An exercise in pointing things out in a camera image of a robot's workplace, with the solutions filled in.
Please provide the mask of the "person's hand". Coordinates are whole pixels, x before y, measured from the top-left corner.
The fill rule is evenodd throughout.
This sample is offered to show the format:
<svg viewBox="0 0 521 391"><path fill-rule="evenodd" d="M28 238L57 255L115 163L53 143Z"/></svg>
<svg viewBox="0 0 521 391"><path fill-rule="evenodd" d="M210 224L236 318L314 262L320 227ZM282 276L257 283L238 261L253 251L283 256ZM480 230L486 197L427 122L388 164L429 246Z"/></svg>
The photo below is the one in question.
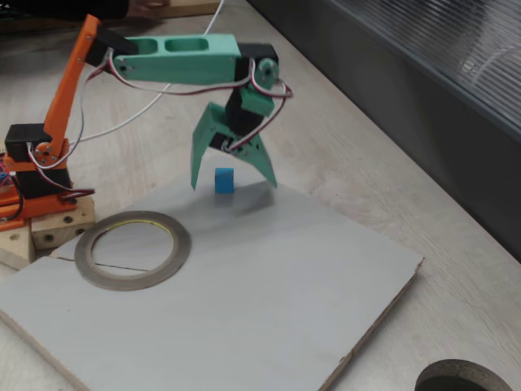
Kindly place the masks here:
<svg viewBox="0 0 521 391"><path fill-rule="evenodd" d="M157 9L165 8L169 5L169 0L129 0L126 16L128 18L153 19Z"/></svg>

